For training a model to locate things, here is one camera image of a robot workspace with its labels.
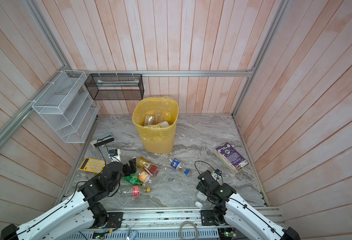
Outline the pink label clear bottle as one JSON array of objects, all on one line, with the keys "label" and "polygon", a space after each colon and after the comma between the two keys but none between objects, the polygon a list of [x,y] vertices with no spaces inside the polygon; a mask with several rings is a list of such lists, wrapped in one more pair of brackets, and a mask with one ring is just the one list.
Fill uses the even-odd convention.
[{"label": "pink label clear bottle", "polygon": [[149,194],[151,192],[151,188],[149,187],[141,187],[141,186],[123,186],[120,188],[122,194],[129,195],[133,198],[140,197],[142,195]]}]

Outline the blue label small bottle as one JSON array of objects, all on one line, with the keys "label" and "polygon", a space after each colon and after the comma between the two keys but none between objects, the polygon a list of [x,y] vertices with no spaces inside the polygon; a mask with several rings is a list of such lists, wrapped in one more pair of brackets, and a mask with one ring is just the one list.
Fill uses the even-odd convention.
[{"label": "blue label small bottle", "polygon": [[186,176],[189,176],[189,175],[191,174],[191,171],[190,171],[188,168],[186,168],[186,167],[181,163],[180,160],[178,160],[178,159],[176,159],[176,158],[173,159],[173,160],[170,160],[170,166],[171,166],[171,168],[172,168],[173,170],[179,171],[179,172],[183,173],[183,174],[186,175]]}]

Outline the white opaque bottle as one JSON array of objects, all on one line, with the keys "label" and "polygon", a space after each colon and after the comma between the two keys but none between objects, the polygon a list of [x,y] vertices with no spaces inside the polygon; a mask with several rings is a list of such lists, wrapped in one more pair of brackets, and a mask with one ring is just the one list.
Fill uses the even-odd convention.
[{"label": "white opaque bottle", "polygon": [[161,128],[167,128],[170,126],[170,124],[167,121],[163,121],[158,123],[157,126],[160,126]]}]

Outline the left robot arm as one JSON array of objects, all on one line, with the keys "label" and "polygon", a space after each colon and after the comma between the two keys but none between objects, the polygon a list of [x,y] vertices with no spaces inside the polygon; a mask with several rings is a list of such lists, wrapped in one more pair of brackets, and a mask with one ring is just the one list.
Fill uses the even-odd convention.
[{"label": "left robot arm", "polygon": [[137,170],[136,159],[127,164],[111,162],[66,200],[20,226],[11,224],[1,231],[2,240],[61,240],[90,227],[107,225],[108,213],[101,200],[114,196],[123,177]]}]

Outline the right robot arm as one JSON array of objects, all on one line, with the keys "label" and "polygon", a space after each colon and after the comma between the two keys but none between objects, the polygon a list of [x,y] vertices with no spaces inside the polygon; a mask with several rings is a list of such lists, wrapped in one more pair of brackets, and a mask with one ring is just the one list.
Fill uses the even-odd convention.
[{"label": "right robot arm", "polygon": [[220,184],[210,171],[198,176],[197,190],[215,205],[212,210],[202,210],[204,226],[227,224],[250,240],[299,240],[293,228],[287,229],[274,223],[247,203],[234,188]]}]

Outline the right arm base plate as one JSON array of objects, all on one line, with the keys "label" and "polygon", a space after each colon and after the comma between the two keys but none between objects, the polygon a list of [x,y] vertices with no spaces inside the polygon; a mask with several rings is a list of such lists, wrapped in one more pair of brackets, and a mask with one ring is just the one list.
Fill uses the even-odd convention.
[{"label": "right arm base plate", "polygon": [[215,209],[201,210],[200,213],[203,226],[220,226],[225,224],[223,216]]}]

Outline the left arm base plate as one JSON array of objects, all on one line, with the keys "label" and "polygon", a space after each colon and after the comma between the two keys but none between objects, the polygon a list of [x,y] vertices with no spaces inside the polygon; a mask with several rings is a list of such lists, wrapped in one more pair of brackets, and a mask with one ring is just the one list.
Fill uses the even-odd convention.
[{"label": "left arm base plate", "polygon": [[123,212],[106,212],[95,218],[93,227],[119,229],[123,221]]}]

